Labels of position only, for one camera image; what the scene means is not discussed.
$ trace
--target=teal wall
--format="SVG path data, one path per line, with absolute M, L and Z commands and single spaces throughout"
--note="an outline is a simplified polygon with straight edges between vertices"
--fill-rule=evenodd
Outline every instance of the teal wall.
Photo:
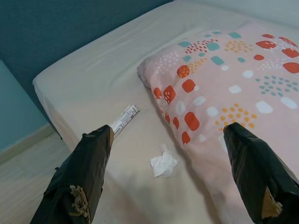
M 0 60 L 0 152 L 47 123 Z

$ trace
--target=pillow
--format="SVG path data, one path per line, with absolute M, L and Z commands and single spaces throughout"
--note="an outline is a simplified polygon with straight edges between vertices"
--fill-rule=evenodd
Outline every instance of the pillow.
M 299 48 L 254 23 L 190 36 L 145 59 L 138 75 L 226 224 L 251 224 L 223 128 L 239 122 L 299 175 Z

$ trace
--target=crumpled tissue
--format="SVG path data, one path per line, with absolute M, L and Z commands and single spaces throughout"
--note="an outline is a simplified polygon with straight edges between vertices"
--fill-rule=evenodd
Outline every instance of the crumpled tissue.
M 154 177 L 165 176 L 169 177 L 178 164 L 177 158 L 168 150 L 165 144 L 160 145 L 162 156 L 152 158 L 150 165 L 153 168 Z

